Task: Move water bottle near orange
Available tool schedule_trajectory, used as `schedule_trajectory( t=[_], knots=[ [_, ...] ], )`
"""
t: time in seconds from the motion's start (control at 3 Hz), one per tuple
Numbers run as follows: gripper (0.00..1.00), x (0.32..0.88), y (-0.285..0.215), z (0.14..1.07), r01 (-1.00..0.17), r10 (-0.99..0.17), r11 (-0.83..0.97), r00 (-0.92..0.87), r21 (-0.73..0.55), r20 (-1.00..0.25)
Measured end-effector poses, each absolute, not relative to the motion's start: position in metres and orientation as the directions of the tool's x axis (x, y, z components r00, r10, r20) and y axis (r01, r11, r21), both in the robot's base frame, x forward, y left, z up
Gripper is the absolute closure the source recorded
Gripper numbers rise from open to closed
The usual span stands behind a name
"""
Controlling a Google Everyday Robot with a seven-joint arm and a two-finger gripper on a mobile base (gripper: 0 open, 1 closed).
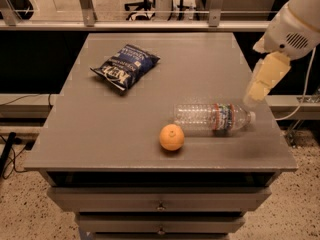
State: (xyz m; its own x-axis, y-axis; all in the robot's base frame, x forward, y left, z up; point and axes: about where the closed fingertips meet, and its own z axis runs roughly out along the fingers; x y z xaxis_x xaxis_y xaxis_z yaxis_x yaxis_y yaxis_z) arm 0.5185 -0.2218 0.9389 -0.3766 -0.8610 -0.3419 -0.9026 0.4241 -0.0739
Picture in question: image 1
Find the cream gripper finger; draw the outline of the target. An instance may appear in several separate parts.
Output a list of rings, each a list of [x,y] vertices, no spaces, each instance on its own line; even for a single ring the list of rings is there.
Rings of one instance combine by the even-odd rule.
[[[262,102],[290,69],[290,58],[280,52],[272,52],[259,59],[245,91],[244,104],[256,106]]]
[[[265,42],[264,42],[264,37],[261,37],[253,46],[253,50],[263,54],[266,52],[265,50]]]

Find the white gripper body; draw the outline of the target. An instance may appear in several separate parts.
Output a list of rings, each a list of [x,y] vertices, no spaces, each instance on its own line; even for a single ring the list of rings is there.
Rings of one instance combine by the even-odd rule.
[[[308,12],[299,15],[289,6],[284,6],[277,13],[263,36],[265,52],[278,51],[291,60],[306,56],[319,43],[319,20]]]

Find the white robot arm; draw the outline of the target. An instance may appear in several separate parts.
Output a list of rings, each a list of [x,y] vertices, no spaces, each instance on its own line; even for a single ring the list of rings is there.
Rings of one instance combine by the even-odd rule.
[[[306,56],[320,43],[320,0],[289,0],[269,23],[253,49],[259,59],[243,102],[255,106],[291,69],[290,62]]]

